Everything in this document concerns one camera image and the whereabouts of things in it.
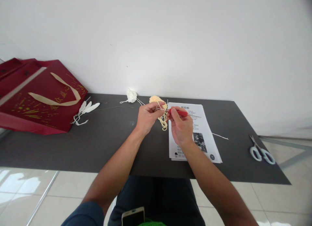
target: gift bag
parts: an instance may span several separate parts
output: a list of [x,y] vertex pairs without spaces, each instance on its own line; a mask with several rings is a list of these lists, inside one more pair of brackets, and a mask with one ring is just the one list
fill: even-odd
[[68,132],[87,90],[59,61],[0,64],[0,127],[43,135]]

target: blue sleeve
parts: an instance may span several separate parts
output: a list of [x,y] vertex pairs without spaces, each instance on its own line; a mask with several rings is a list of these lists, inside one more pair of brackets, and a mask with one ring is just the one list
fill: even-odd
[[96,202],[80,204],[61,226],[103,226],[104,213]]

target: smartphone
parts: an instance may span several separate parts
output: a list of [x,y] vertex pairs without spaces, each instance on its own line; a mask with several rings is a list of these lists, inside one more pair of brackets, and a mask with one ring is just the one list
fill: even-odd
[[144,207],[126,211],[121,216],[122,226],[138,226],[145,222]]

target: dark gray table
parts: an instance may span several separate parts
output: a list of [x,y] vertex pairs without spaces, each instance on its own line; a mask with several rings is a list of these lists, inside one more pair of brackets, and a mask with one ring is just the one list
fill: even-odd
[[[91,101],[100,102],[98,109],[82,116],[69,133],[42,136],[27,132],[11,132],[0,141],[0,166],[47,170],[98,173],[121,146],[136,125],[140,104],[123,103],[125,95],[90,94]],[[279,166],[252,158],[253,145],[249,134],[265,148],[242,112],[233,101],[178,99],[161,97],[164,101],[202,104],[223,163],[216,164],[230,181],[290,184]],[[149,97],[139,97],[148,103]],[[187,162],[169,159],[169,133],[159,121],[143,140],[131,174],[139,176],[194,178]]]

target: photo on paper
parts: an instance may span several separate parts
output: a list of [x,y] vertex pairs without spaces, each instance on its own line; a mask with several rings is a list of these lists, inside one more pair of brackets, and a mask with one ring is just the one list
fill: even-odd
[[206,148],[204,137],[202,136],[202,133],[193,133],[193,137],[194,137],[195,144],[198,145],[199,148],[203,152],[207,153],[207,148]]

